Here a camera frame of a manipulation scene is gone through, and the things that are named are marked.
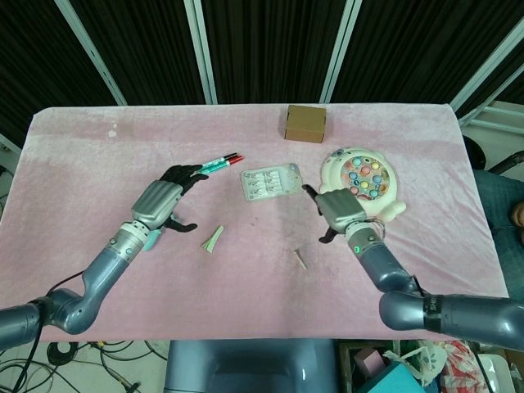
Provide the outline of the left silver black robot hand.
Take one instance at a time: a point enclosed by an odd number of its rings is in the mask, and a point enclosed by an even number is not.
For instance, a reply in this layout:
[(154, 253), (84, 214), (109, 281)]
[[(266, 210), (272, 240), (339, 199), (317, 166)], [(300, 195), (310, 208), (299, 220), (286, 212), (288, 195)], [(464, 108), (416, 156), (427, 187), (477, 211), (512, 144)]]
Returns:
[(199, 181), (207, 180), (202, 165), (173, 165), (153, 181), (133, 204), (134, 220), (149, 230), (168, 228), (179, 233), (189, 233), (197, 224), (182, 224), (171, 215), (180, 199)]

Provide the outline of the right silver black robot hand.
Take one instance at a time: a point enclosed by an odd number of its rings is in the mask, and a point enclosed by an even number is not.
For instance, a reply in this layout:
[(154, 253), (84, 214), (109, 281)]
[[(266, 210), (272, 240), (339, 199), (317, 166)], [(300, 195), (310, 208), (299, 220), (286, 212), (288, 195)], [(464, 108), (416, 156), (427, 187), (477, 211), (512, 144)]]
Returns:
[(318, 214), (327, 222), (328, 229), (319, 238), (322, 244), (332, 242), (339, 234), (345, 235), (351, 224), (365, 221), (367, 218), (364, 208), (347, 188), (318, 193), (309, 184), (304, 184), (302, 189), (315, 202)]

